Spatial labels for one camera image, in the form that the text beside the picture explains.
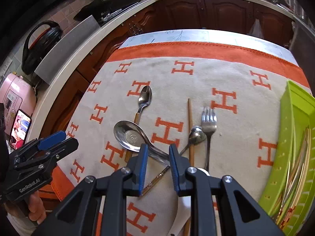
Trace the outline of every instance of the fork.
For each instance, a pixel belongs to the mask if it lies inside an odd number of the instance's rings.
[[[210,109],[209,106],[204,107],[204,110],[201,115],[201,127],[202,131],[207,136],[207,154],[204,169],[209,171],[209,158],[210,158],[210,141],[213,133],[217,129],[217,117],[215,115],[214,109]]]

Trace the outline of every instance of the smartphone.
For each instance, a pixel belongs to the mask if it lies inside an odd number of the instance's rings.
[[[31,117],[24,113],[21,109],[18,110],[12,125],[9,145],[13,149],[18,149],[23,146],[28,130],[31,125]]]

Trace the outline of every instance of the green basket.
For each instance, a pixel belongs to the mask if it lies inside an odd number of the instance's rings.
[[[297,84],[288,81],[280,104],[281,117],[277,151],[259,204],[268,215],[274,215],[276,201],[285,187],[289,161],[293,160],[294,162],[296,160],[305,128],[309,126],[312,139],[306,181],[297,206],[283,228],[283,232],[287,236],[293,236],[306,219],[315,194],[315,98]]]

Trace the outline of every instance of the spoon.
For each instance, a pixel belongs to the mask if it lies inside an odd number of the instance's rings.
[[[185,148],[179,153],[182,155],[191,145],[198,145],[204,140],[207,139],[206,134],[202,131],[201,127],[194,126],[190,130],[188,137],[188,144]],[[141,196],[144,196],[150,189],[157,184],[161,180],[161,178],[165,175],[165,173],[170,169],[170,166],[167,166],[164,170],[162,170],[142,191]]]
[[[140,151],[141,144],[147,144],[150,157],[167,166],[170,165],[169,155],[155,147],[136,123],[127,120],[119,121],[114,126],[114,136],[122,147],[137,153]]]
[[[142,110],[149,106],[151,104],[152,101],[152,90],[150,86],[144,86],[140,92],[140,96],[138,99],[138,112],[136,113],[136,116],[134,117],[134,123],[139,124],[140,122],[140,117],[141,117],[141,113]],[[126,156],[125,156],[125,162],[128,162],[129,159],[132,157],[132,152],[131,151],[127,151],[126,152]]]

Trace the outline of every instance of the human hand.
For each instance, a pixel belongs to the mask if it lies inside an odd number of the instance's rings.
[[[5,209],[9,214],[14,217],[21,218],[24,217],[21,210],[11,202],[6,202],[4,204]],[[32,221],[37,221],[38,224],[41,224],[46,218],[46,211],[44,208],[43,201],[39,197],[39,192],[36,191],[30,195],[28,202],[28,209],[30,210],[28,217]]]

